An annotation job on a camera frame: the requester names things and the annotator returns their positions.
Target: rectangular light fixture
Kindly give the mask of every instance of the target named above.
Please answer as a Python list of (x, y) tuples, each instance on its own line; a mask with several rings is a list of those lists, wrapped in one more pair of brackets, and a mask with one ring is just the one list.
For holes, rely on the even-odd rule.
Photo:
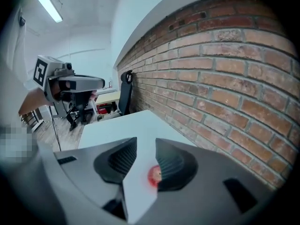
[(52, 4), (50, 0), (39, 0), (39, 2), (42, 4), (42, 6), (46, 9), (46, 11), (49, 13), (49, 15), (54, 19), (55, 22), (59, 23), (62, 21), (62, 17)]

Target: red object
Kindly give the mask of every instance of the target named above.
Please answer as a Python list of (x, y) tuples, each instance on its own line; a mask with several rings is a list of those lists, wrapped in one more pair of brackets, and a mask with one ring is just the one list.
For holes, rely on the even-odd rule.
[(99, 114), (106, 114), (106, 113), (108, 113), (105, 108), (101, 108), (104, 105), (107, 105), (107, 103), (96, 106), (97, 111), (98, 111)]
[(151, 184), (151, 186), (157, 188), (158, 183), (161, 181), (161, 171), (160, 167), (154, 166), (152, 167), (148, 172), (148, 181)]

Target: chair backrest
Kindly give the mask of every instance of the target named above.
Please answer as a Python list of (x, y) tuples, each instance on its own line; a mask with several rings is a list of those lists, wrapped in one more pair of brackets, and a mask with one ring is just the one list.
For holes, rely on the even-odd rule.
[(122, 113), (122, 115), (129, 114), (131, 91), (132, 91), (132, 84), (122, 82), (121, 95), (120, 95), (120, 100), (119, 100), (119, 110)]

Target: forearm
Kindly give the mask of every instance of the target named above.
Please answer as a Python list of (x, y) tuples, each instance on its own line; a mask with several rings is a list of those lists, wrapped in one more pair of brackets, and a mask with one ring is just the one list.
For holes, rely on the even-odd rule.
[(53, 103), (46, 99), (44, 92), (40, 88), (31, 90), (21, 105), (19, 115), (27, 114), (43, 105), (51, 106)]

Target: yellow desk top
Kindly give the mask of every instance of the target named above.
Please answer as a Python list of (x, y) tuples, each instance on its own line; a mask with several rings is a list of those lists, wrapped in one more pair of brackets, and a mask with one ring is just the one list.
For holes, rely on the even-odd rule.
[(105, 104), (105, 103), (111, 103), (115, 102), (120, 99), (121, 92), (110, 92), (105, 94), (100, 94), (95, 101), (96, 105)]

